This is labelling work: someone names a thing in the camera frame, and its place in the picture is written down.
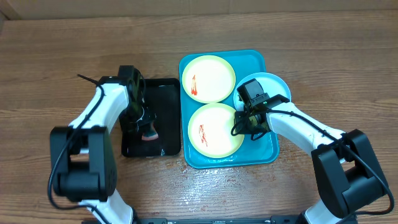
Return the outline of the green and orange sponge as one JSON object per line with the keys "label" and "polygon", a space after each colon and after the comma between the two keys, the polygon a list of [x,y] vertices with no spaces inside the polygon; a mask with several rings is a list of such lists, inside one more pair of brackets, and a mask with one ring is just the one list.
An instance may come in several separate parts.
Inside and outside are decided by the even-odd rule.
{"label": "green and orange sponge", "polygon": [[159,138],[159,135],[154,127],[154,122],[151,121],[148,124],[145,124],[142,128],[142,137],[143,141],[153,141]]}

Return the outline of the light blue plate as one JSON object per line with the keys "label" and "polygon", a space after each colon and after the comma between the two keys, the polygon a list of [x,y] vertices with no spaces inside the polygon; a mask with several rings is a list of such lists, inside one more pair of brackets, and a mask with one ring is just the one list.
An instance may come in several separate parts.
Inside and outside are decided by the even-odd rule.
{"label": "light blue plate", "polygon": [[240,100],[237,88],[241,86],[243,83],[248,82],[249,80],[252,79],[256,79],[262,86],[264,92],[267,93],[270,97],[280,94],[288,98],[289,100],[292,99],[290,89],[286,84],[286,82],[283,81],[283,79],[271,73],[257,72],[244,77],[237,84],[237,87],[233,92],[233,103],[236,111],[244,110],[244,103]]}

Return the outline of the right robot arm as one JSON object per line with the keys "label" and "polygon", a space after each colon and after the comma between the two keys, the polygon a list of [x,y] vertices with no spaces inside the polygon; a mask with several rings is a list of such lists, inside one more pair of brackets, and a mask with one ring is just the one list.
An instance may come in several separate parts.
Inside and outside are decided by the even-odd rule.
{"label": "right robot arm", "polygon": [[359,215],[393,211],[394,196],[368,137],[331,128],[300,111],[287,97],[269,96],[256,79],[237,88],[244,109],[235,112],[231,135],[255,141],[279,134],[312,158],[320,200],[296,223],[356,223]]}

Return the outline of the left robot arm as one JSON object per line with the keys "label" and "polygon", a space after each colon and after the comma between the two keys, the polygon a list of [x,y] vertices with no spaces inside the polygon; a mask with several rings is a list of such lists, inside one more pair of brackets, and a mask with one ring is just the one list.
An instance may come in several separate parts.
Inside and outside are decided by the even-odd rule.
{"label": "left robot arm", "polygon": [[68,210],[87,208],[100,223],[137,223],[134,209],[116,190],[117,167],[110,133],[116,121],[128,140],[153,141],[155,114],[145,104],[146,81],[132,65],[121,65],[116,76],[92,80],[96,92],[84,111],[68,126],[50,133],[52,170],[47,184],[53,195],[73,202]]}

